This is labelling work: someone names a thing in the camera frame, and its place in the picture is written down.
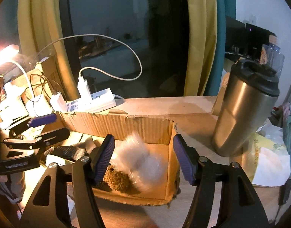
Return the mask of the person's left hand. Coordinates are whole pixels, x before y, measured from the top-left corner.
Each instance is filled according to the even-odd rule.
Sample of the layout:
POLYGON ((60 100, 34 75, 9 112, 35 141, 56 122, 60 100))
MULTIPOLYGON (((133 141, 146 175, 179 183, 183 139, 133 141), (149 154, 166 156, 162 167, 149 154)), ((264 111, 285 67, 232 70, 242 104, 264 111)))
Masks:
POLYGON ((7 182, 7 181, 8 181, 8 177, 7 177, 7 175, 0 175, 0 182, 5 183, 5 182, 7 182))

